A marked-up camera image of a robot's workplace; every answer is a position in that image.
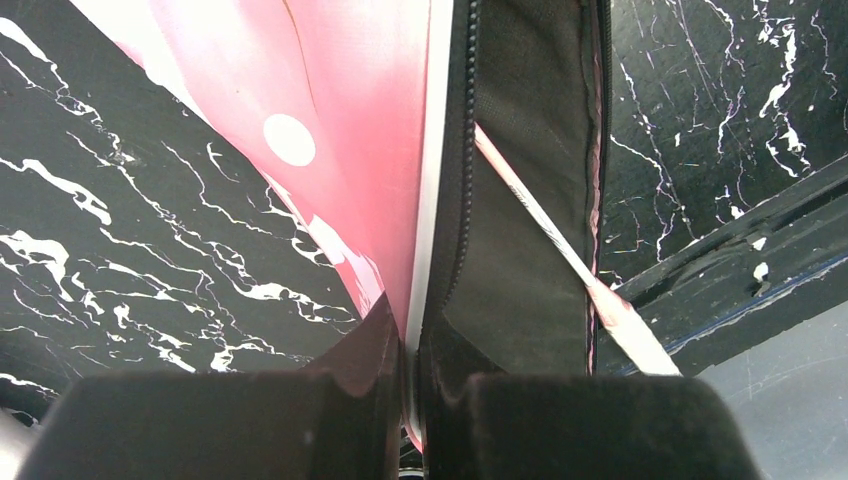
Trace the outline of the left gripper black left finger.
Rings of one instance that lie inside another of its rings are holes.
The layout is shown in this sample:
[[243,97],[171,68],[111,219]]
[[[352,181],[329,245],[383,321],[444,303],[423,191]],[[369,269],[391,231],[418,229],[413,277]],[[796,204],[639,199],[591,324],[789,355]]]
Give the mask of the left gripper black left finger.
[[120,373],[49,411],[22,479],[394,479],[400,340],[381,297],[308,365]]

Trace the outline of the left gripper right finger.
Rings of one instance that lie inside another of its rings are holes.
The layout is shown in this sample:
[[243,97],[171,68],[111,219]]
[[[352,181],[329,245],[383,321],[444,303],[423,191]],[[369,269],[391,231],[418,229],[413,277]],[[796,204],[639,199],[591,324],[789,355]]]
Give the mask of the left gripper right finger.
[[419,410],[429,479],[755,479],[704,382],[507,374],[444,318],[425,327]]

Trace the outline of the pink badminton racket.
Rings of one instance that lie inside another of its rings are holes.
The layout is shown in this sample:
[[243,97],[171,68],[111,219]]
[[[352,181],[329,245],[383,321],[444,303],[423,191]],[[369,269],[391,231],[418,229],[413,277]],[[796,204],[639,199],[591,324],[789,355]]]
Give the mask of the pink badminton racket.
[[474,127],[475,145],[578,275],[608,335],[640,372],[679,376],[680,369],[631,303],[591,272],[480,125]]

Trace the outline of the pink racket bag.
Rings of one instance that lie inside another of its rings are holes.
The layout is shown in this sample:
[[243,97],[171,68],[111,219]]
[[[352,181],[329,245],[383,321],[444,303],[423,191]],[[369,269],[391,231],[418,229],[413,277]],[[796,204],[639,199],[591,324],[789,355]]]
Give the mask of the pink racket bag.
[[606,1],[80,1],[243,153],[359,312],[387,306],[402,412],[432,453],[468,377],[589,376],[583,279],[492,145],[598,275]]

